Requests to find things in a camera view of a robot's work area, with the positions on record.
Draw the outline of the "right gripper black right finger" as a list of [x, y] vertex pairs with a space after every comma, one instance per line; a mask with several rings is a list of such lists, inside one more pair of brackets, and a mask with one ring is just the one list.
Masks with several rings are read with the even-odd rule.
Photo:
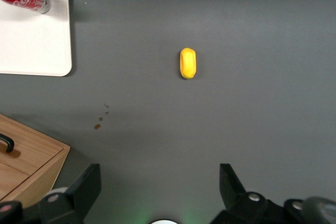
[[285, 223], [283, 208], [246, 191], [230, 164], [220, 164], [219, 191], [225, 209], [212, 223]]

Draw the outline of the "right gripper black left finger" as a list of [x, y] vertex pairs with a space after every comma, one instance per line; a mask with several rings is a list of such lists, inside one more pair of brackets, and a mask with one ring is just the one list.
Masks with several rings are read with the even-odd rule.
[[101, 192], [99, 164], [91, 164], [69, 186], [54, 189], [39, 203], [41, 223], [83, 223]]

